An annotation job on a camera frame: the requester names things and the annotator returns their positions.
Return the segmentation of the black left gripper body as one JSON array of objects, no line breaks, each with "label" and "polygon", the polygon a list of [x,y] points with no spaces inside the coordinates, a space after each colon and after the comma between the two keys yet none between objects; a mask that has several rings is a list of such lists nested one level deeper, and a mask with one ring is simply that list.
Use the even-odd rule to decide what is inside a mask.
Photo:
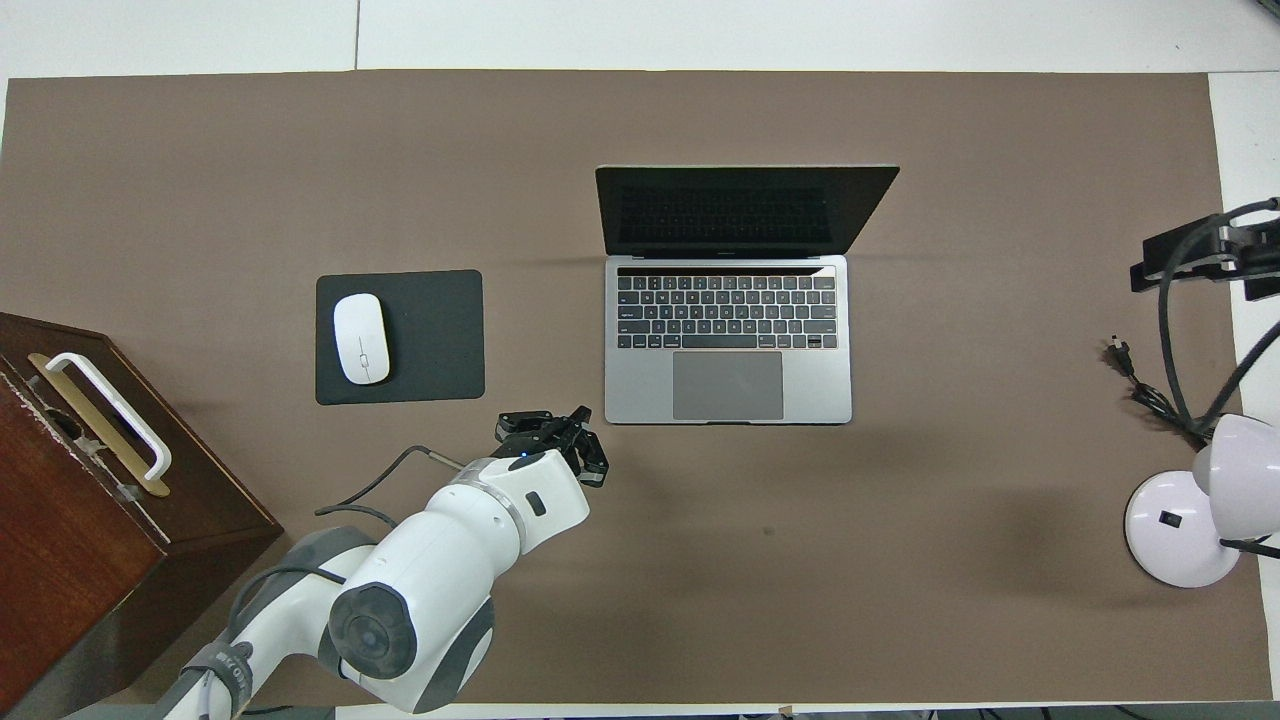
[{"label": "black left gripper body", "polygon": [[585,428],[532,428],[508,433],[495,457],[531,457],[556,451],[576,477],[591,473],[591,432]]}]

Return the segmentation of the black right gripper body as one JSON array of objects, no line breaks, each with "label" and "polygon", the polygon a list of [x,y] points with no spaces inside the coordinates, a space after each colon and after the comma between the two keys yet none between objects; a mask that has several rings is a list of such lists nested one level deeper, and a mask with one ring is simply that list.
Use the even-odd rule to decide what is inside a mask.
[{"label": "black right gripper body", "polygon": [[1260,301],[1279,293],[1279,223],[1228,225],[1220,231],[1225,259],[1220,269],[1229,281],[1244,282],[1247,301]]}]

